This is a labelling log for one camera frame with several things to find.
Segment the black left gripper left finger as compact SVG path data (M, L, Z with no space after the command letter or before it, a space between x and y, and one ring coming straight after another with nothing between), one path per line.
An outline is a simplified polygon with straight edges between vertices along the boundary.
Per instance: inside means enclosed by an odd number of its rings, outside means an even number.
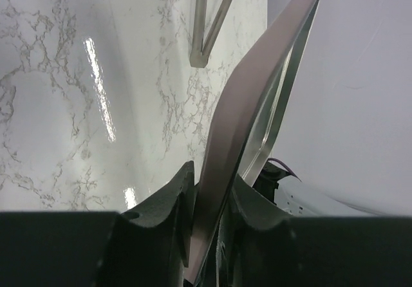
M2 212L2 286L182 286L194 164L118 212Z

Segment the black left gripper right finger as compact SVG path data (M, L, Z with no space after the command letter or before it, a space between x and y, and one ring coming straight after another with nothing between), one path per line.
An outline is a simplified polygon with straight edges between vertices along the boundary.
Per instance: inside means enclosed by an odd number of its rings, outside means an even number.
M410 286L411 219L287 214L236 178L221 286Z

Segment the square tin lid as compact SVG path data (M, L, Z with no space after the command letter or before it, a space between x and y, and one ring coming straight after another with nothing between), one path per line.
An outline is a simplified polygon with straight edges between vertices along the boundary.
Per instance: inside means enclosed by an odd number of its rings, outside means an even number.
M198 183L192 284L209 253L234 180L252 185L276 141L319 0L290 0L230 75L216 105Z

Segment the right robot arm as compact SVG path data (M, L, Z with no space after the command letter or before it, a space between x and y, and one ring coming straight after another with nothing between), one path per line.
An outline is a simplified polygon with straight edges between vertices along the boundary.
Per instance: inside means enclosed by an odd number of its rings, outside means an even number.
M253 188L293 216L378 216L377 213L336 201L309 187L287 165L274 158L265 163Z

